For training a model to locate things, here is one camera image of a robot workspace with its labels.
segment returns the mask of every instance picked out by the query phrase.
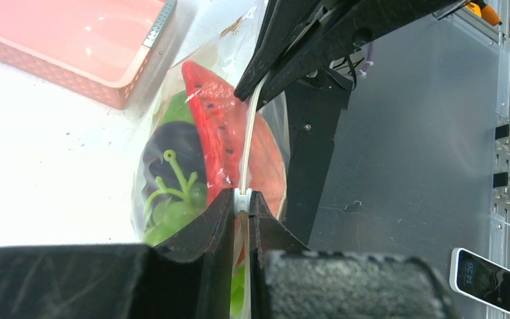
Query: transparent plastic bag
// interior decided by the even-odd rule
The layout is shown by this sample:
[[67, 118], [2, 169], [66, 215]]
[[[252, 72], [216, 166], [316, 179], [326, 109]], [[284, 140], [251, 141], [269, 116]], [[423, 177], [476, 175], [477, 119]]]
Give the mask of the transparent plastic bag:
[[[256, 114], [246, 159], [248, 104], [233, 93], [253, 55], [265, 8], [264, 0], [254, 3], [165, 77], [133, 185], [132, 224], [148, 245], [162, 243], [197, 218], [222, 189], [239, 187], [246, 160], [248, 187], [263, 193], [273, 216], [284, 217], [290, 159], [286, 98], [279, 95]], [[233, 316], [244, 304], [239, 229], [237, 221]]]

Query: white phone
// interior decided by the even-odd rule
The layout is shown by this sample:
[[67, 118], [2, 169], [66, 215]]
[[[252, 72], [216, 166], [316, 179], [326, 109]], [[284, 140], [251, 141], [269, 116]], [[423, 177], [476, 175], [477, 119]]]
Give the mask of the white phone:
[[510, 270], [464, 248], [452, 251], [450, 288], [510, 314]]

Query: gray surface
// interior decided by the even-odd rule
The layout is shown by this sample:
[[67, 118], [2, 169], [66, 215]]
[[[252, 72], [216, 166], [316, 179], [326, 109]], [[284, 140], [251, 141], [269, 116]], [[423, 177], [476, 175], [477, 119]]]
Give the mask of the gray surface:
[[[375, 43], [375, 65], [339, 122], [311, 248], [415, 255], [445, 278], [452, 248], [488, 256], [491, 46], [456, 17], [426, 17]], [[453, 297], [464, 318], [486, 317], [486, 306]]]

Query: white table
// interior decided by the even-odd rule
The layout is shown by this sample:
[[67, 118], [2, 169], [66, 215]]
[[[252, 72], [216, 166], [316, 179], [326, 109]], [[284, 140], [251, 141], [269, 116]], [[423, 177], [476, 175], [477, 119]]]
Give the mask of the white table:
[[[177, 16], [196, 15], [180, 21], [176, 60], [253, 2], [179, 0]], [[0, 246], [136, 241], [132, 175], [152, 110], [114, 110], [0, 63]]]

